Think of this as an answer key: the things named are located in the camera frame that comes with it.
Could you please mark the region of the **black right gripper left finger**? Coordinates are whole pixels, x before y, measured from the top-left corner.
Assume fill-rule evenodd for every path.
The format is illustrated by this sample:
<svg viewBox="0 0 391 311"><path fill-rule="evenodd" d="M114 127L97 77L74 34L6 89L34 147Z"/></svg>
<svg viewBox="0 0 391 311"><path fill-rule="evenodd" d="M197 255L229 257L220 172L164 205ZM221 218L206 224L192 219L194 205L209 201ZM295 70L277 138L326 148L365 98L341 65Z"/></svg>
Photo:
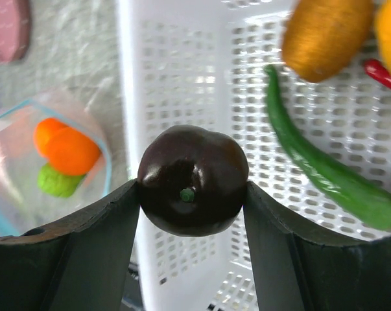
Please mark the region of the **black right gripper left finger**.
<svg viewBox="0 0 391 311"><path fill-rule="evenodd" d="M0 237L0 310L118 310L138 216L129 181L57 221Z"/></svg>

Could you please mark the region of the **brown toy kiwi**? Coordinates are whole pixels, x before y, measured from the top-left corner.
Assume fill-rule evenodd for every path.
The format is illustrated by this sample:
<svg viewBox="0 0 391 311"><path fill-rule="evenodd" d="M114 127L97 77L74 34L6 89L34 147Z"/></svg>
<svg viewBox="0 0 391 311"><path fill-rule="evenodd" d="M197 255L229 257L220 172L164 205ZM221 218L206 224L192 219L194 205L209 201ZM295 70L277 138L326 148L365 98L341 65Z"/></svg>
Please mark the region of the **brown toy kiwi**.
<svg viewBox="0 0 391 311"><path fill-rule="evenodd" d="M298 1L283 35L282 60L308 82L331 78L366 41L374 12L372 1Z"/></svg>

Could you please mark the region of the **clear zip top bag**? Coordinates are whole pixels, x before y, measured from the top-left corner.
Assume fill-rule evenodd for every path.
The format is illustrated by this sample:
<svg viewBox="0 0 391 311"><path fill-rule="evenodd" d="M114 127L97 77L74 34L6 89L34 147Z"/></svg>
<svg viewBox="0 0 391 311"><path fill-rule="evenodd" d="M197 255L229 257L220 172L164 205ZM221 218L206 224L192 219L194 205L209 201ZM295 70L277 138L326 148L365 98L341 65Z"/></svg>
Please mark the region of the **clear zip top bag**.
<svg viewBox="0 0 391 311"><path fill-rule="evenodd" d="M102 152L68 198L51 196L37 184L47 161L36 150L34 129L49 117L88 136ZM0 109L0 236L22 235L100 200L110 191L111 177L112 159L104 132L72 93L50 89Z"/></svg>

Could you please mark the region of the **green toy apple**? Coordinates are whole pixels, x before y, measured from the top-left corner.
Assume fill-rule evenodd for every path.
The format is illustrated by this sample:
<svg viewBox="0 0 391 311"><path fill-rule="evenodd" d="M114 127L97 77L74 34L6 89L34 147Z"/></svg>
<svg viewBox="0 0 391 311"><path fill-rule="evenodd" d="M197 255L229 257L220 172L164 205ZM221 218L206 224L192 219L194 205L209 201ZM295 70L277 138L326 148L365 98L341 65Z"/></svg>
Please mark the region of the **green toy apple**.
<svg viewBox="0 0 391 311"><path fill-rule="evenodd" d="M38 178L38 188L51 196L57 198L69 198L72 196L85 175L69 176L55 170L50 164L41 167Z"/></svg>

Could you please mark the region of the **red toy chili pepper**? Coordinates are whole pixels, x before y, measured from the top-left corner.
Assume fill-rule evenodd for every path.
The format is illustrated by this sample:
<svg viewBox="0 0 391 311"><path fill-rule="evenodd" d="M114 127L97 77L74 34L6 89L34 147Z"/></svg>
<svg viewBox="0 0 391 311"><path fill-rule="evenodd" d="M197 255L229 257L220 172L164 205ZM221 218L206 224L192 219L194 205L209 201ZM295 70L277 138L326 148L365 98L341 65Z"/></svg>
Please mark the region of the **red toy chili pepper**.
<svg viewBox="0 0 391 311"><path fill-rule="evenodd" d="M391 75L379 60L369 59L364 62L365 73L391 90Z"/></svg>

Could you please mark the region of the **orange toy tangerine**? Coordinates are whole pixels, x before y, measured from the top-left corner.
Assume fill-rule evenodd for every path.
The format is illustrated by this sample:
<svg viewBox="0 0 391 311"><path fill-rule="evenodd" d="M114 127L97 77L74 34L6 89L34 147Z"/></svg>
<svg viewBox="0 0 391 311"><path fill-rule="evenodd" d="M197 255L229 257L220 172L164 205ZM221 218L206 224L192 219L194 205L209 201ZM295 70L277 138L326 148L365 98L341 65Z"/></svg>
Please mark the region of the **orange toy tangerine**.
<svg viewBox="0 0 391 311"><path fill-rule="evenodd" d="M99 160L101 150L95 141L72 127L57 131L45 145L49 164L69 176L87 174Z"/></svg>
<svg viewBox="0 0 391 311"><path fill-rule="evenodd" d="M50 139L60 130L67 128L68 125L60 122L58 119L49 117L39 122L34 130L33 141L38 153L44 158L48 158L47 145Z"/></svg>

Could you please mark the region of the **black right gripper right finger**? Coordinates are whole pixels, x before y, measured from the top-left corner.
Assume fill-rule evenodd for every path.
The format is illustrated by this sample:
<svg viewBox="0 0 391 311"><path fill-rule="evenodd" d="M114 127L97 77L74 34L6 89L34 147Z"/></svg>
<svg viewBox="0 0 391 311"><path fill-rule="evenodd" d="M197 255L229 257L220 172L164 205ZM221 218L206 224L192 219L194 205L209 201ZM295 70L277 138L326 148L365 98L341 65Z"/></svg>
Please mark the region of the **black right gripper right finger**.
<svg viewBox="0 0 391 311"><path fill-rule="evenodd" d="M253 182L244 223L260 310L391 310L391 236L342 235Z"/></svg>

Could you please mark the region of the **dark purple toy mangosteen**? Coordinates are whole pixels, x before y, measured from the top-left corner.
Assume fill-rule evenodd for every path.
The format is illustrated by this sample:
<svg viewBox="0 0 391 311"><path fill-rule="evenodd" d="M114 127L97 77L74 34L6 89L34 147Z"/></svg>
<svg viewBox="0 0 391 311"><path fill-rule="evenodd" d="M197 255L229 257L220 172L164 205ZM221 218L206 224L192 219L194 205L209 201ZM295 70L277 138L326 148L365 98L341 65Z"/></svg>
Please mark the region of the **dark purple toy mangosteen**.
<svg viewBox="0 0 391 311"><path fill-rule="evenodd" d="M249 166L230 136L193 125L176 125L145 150L137 193L146 217L178 236L225 231L246 198Z"/></svg>

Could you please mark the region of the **green toy cucumber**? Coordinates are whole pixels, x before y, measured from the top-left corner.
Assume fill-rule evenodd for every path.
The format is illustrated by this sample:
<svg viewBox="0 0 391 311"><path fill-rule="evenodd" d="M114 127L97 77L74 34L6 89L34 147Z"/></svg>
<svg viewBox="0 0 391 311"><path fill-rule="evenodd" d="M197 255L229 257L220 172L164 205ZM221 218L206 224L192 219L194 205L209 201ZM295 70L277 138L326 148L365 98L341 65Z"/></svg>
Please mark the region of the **green toy cucumber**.
<svg viewBox="0 0 391 311"><path fill-rule="evenodd" d="M391 229L391 193L362 177L310 143L291 120L281 96L278 71L264 66L268 76L265 103L281 147L311 183L339 207L378 230Z"/></svg>

